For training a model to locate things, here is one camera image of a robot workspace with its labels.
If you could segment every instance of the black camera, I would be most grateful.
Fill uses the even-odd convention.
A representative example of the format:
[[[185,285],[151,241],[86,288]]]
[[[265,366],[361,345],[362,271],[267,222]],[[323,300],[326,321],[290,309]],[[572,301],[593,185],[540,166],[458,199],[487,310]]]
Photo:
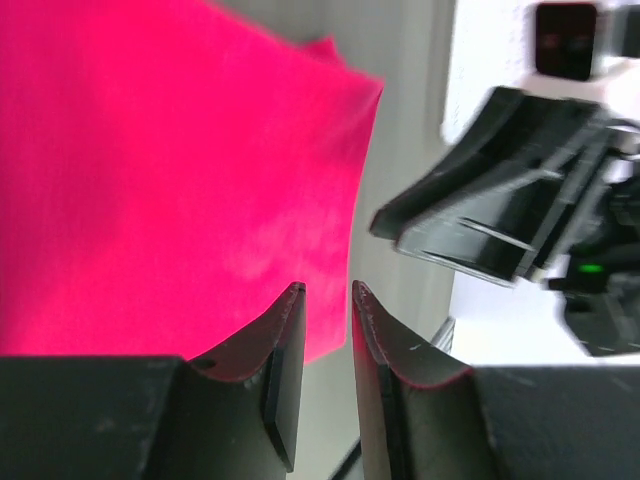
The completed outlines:
[[[640,56],[640,5],[541,2],[534,23],[534,62],[542,75],[586,82],[623,57]]]

